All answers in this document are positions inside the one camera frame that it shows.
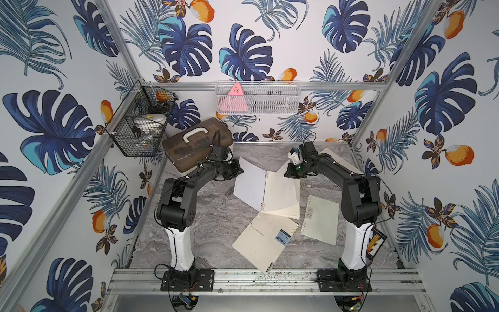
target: pink object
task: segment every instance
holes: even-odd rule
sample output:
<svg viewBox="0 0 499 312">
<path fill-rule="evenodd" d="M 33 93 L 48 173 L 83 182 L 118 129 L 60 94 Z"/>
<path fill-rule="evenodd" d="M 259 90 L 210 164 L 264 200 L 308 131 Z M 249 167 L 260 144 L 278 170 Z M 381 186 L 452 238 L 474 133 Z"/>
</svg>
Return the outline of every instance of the pink object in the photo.
<svg viewBox="0 0 499 312">
<path fill-rule="evenodd" d="M 240 112 L 248 110 L 248 104 L 246 103 L 246 99 L 244 97 L 243 87 L 239 82 L 236 82 L 234 84 L 228 95 L 231 96 L 226 96 L 222 99 L 222 102 L 220 104 L 221 112 L 228 112 L 228 111 Z"/>
</svg>

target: open notebook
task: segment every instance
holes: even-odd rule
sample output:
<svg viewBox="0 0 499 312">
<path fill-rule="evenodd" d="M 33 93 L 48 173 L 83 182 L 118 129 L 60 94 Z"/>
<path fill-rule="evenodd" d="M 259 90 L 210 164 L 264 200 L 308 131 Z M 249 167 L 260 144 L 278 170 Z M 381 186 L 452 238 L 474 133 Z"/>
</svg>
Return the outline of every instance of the open notebook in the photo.
<svg viewBox="0 0 499 312">
<path fill-rule="evenodd" d="M 339 207 L 338 203 L 309 195 L 301 233 L 318 241 L 336 245 Z"/>
<path fill-rule="evenodd" d="M 268 274 L 297 228 L 298 224 L 288 218 L 259 213 L 232 247 Z"/>
<path fill-rule="evenodd" d="M 284 177 L 287 162 L 276 172 L 263 170 L 243 157 L 239 165 L 244 172 L 236 178 L 234 195 L 260 212 L 300 219 L 300 180 Z"/>
</svg>

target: blue label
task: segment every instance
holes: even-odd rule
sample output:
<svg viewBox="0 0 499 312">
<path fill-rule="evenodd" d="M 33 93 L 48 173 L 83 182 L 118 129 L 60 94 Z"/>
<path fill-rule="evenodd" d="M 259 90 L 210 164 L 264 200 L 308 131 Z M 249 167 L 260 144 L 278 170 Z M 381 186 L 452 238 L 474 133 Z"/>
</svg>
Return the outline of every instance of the blue label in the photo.
<svg viewBox="0 0 499 312">
<path fill-rule="evenodd" d="M 286 233 L 284 230 L 280 230 L 275 239 L 280 242 L 283 246 L 286 246 L 289 242 L 291 235 Z"/>
</svg>

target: wall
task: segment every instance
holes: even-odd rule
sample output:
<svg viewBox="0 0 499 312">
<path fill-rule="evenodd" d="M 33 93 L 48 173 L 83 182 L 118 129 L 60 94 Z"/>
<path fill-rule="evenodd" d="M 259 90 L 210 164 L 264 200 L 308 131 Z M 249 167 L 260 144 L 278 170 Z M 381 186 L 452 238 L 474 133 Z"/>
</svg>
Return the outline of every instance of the wall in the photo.
<svg viewBox="0 0 499 312">
<path fill-rule="evenodd" d="M 2 285 L 100 138 L 94 129 L 109 121 L 133 81 L 92 1 L 1 1 L 0 62 Z M 160 160 L 149 161 L 154 162 L 148 164 L 154 179 Z M 111 262 L 119 259 L 116 254 L 122 257 L 133 237 L 140 200 L 147 198 L 148 183 L 140 188 L 143 162 L 111 149 L 106 171 L 99 168 L 94 188 L 87 189 L 24 295 L 21 304 L 26 310 L 49 298 L 45 308 L 34 311 L 53 305 L 75 311 L 68 303 L 77 299 L 68 298 L 69 280 L 63 286 L 59 279 L 57 290 L 47 287 L 48 268 L 59 258 L 69 266 L 70 259 L 76 260 L 76 271 L 81 264 L 93 267 L 93 276 L 97 273 L 99 278 L 85 279 L 84 288 L 92 289 L 88 299 L 100 296 L 101 281 L 109 280 Z"/>
<path fill-rule="evenodd" d="M 497 311 L 499 4 L 447 7 L 412 57 L 435 61 L 390 90 L 356 151 L 394 194 L 382 184 L 382 219 L 435 311 Z"/>
<path fill-rule="evenodd" d="M 139 71 L 154 82 L 384 81 L 424 6 L 422 0 L 109 3 Z M 343 22 L 347 16 L 350 22 Z M 352 90 L 304 92 L 300 102 L 309 108 L 295 116 L 224 119 L 237 138 L 249 132 L 264 141 L 270 129 L 282 129 L 282 141 L 302 141 L 312 131 L 319 141 L 341 139 L 355 133 L 374 96 Z M 186 102 L 177 114 L 195 109 L 201 120 L 215 115 L 210 92 L 182 94 L 181 101 L 189 99 L 196 107 Z M 350 123 L 338 121 L 342 109 Z M 231 118 L 238 120 L 234 127 Z"/>
</svg>

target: white handle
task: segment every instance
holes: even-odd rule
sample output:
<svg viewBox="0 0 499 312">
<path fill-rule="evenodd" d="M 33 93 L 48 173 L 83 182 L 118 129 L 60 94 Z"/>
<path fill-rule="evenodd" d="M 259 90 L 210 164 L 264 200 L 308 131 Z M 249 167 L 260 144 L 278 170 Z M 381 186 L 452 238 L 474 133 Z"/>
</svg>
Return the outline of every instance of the white handle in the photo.
<svg viewBox="0 0 499 312">
<path fill-rule="evenodd" d="M 188 143 L 189 142 L 189 140 L 187 139 L 188 137 L 201 131 L 203 131 L 204 133 L 208 133 L 208 130 L 206 130 L 205 128 L 196 128 L 184 134 L 184 142 Z"/>
</svg>

